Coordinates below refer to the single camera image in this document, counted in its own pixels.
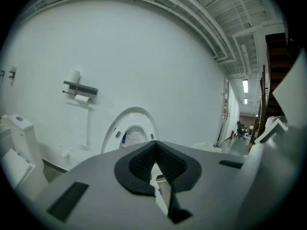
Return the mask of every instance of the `floor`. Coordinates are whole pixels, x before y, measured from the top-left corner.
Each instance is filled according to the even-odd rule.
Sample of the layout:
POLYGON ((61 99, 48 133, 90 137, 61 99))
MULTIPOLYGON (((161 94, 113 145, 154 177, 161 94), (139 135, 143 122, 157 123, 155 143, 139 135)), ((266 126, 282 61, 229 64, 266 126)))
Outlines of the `floor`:
POLYGON ((250 147, 250 137, 248 136, 245 137, 245 140, 238 137, 227 139, 220 145, 223 153, 230 153, 235 155, 248 155, 250 147))
POLYGON ((55 179, 59 178, 61 175, 63 175, 62 172, 51 168, 47 164, 44 164, 44 170, 43 173, 49 183, 53 182, 55 179))
POLYGON ((171 186, 170 184, 166 181, 165 178, 162 178, 163 181, 159 182, 159 180, 157 179, 157 182, 158 182, 158 185, 159 185, 159 191, 160 191, 160 194, 166 204, 166 207, 168 208, 169 207, 169 202, 170 202, 170 199, 171 199, 171 186))

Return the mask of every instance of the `office chair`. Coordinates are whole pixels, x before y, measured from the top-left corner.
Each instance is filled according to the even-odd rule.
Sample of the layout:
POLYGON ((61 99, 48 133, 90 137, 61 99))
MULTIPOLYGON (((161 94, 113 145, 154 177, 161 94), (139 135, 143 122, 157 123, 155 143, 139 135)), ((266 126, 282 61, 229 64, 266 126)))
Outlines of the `office chair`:
POLYGON ((238 128, 237 128, 237 131, 238 131, 237 137, 239 137, 239 139, 240 139, 240 137, 242 137, 243 139, 245 139, 243 135, 244 135, 245 133, 247 133, 247 131, 245 131, 245 130, 243 131, 243 130, 242 130, 242 125, 241 125, 241 122, 240 122, 240 121, 238 121, 238 122, 236 123, 236 125, 238 126, 238 128))

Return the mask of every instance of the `toilet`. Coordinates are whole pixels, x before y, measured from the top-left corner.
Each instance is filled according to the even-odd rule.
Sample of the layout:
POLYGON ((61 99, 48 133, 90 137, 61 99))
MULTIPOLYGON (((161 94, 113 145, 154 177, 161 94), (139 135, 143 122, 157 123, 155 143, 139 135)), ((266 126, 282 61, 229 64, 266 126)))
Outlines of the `toilet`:
POLYGON ((101 153, 159 139, 159 131, 153 117, 143 108, 131 107, 119 114, 109 127, 101 153))
POLYGON ((14 149, 2 158, 1 166, 15 192, 35 200, 48 182, 44 163, 35 138, 34 125, 18 114, 9 116, 14 149))

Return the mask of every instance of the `toilet tank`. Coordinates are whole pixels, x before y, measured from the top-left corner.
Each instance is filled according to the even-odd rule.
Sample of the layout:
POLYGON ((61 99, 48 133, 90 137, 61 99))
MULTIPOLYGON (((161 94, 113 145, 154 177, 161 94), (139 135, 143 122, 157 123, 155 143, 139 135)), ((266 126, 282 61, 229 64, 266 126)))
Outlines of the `toilet tank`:
POLYGON ((11 115, 11 135, 15 150, 30 163, 43 168, 43 160, 35 138, 34 125, 18 114, 11 115))

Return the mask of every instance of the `black rectangular slot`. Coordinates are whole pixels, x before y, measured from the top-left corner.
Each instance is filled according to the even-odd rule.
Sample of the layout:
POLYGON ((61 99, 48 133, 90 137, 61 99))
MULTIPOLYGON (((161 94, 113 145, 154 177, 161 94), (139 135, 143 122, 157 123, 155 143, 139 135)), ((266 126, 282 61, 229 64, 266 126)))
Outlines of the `black rectangular slot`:
POLYGON ((47 210, 55 218, 65 222, 80 198, 88 188, 88 184, 75 182, 47 210))
POLYGON ((158 179, 162 179, 162 178, 164 178, 164 177, 165 177, 165 175, 160 174, 160 175, 157 176, 157 180, 158 180, 158 179))
POLYGON ((219 162, 219 164, 221 165, 225 165, 228 167, 232 167, 232 168, 236 168, 236 169, 241 169, 242 167, 242 163, 238 163, 238 162, 232 162, 232 161, 228 161, 228 160, 222 160, 219 162))

